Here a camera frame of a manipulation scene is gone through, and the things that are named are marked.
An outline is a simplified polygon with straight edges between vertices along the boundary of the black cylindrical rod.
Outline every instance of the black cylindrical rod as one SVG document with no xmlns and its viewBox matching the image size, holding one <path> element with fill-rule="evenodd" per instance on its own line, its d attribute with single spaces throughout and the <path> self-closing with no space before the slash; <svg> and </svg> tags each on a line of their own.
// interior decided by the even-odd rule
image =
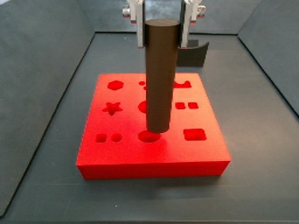
<svg viewBox="0 0 299 224">
<path fill-rule="evenodd" d="M 181 22 L 159 18 L 145 23 L 147 129 L 170 129 L 174 76 L 178 59 Z"/>
</svg>

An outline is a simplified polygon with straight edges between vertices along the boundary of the black table surface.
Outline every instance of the black table surface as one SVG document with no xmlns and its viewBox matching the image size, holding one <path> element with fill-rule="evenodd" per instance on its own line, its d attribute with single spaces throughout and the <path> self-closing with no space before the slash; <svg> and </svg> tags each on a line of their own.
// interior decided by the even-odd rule
<svg viewBox="0 0 299 224">
<path fill-rule="evenodd" d="M 87 181 L 77 168 L 101 74 L 143 73 L 135 34 L 97 34 L 3 223 L 14 221 L 299 221 L 299 122 L 237 36 L 210 41 L 197 72 L 233 162 L 221 177 Z"/>
</svg>

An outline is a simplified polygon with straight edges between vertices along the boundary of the star-shaped hole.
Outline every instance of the star-shaped hole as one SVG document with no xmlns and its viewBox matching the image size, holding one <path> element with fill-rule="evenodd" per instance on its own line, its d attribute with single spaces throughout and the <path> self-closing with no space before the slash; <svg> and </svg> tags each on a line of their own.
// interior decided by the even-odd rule
<svg viewBox="0 0 299 224">
<path fill-rule="evenodd" d="M 123 111 L 123 109 L 119 107 L 121 102 L 117 103 L 107 103 L 107 107 L 102 109 L 103 112 L 109 112 L 109 114 L 113 116 L 118 111 Z"/>
</svg>

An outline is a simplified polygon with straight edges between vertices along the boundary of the metal bracket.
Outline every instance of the metal bracket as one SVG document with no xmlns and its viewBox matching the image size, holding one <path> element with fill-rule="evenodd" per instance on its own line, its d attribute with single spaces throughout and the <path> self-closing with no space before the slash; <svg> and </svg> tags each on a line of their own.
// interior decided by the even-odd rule
<svg viewBox="0 0 299 224">
<path fill-rule="evenodd" d="M 181 48 L 189 47 L 190 27 L 197 24 L 197 18 L 203 18 L 206 6 L 201 5 L 202 0 L 182 0 L 182 33 Z"/>
<path fill-rule="evenodd" d="M 131 18 L 131 24 L 137 24 L 137 45 L 146 46 L 146 0 L 127 0 L 123 6 L 123 17 Z"/>
</svg>

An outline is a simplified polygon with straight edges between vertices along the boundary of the red foam block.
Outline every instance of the red foam block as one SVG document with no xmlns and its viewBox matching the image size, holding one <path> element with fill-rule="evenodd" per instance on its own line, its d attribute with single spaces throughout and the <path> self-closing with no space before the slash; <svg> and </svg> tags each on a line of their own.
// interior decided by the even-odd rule
<svg viewBox="0 0 299 224">
<path fill-rule="evenodd" d="M 175 75 L 171 128 L 146 130 L 146 74 L 102 74 L 79 148 L 85 179 L 221 175 L 230 152 L 197 73 Z"/>
</svg>

